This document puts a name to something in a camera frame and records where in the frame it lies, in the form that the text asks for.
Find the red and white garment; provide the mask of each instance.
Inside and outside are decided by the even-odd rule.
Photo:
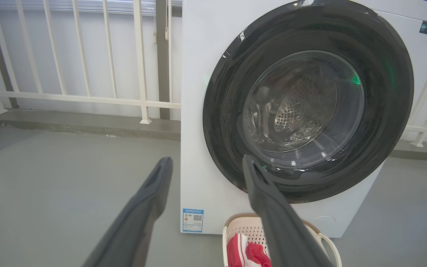
[[[248,243],[248,237],[235,234],[227,243],[228,267],[271,267],[262,245]]]

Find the basket rim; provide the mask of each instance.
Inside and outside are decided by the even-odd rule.
[[[230,223],[238,218],[259,218],[261,220],[261,218],[258,216],[258,214],[256,213],[239,213],[239,214],[235,214],[233,216],[231,216],[230,218],[228,218],[227,222],[225,223],[225,227],[228,228],[228,226],[230,225]],[[319,229],[317,229],[317,227],[315,227],[312,223],[306,221],[306,220],[302,220],[303,223],[308,226],[309,228],[311,228],[317,235],[319,235],[321,232],[319,231]]]

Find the gray floor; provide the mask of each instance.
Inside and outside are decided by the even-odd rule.
[[[174,174],[147,266],[221,266],[219,235],[179,232],[180,142],[17,129],[0,129],[0,266],[80,266],[163,156]],[[387,159],[335,243],[345,267],[427,266],[427,162]]]

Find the beige laundry basket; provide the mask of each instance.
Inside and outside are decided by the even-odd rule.
[[[334,245],[332,240],[330,240],[325,235],[322,235],[322,233],[311,223],[305,220],[303,220],[303,222],[307,230],[309,230],[313,238],[319,244],[319,247],[324,250],[324,253],[325,248],[322,245],[322,240],[325,240],[329,244],[337,262],[336,266],[342,267],[342,261],[340,260],[339,251],[337,250],[337,247]],[[228,267],[227,242],[237,233],[247,235],[249,243],[263,245],[263,247],[266,249],[266,253],[269,255],[268,246],[266,245],[265,233],[263,232],[263,224],[261,223],[261,218],[254,213],[237,214],[227,220],[222,234],[225,267]]]

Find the washing machine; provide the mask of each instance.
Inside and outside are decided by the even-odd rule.
[[[251,154],[341,237],[427,76],[427,1],[185,0],[182,43],[181,232],[253,212]]]

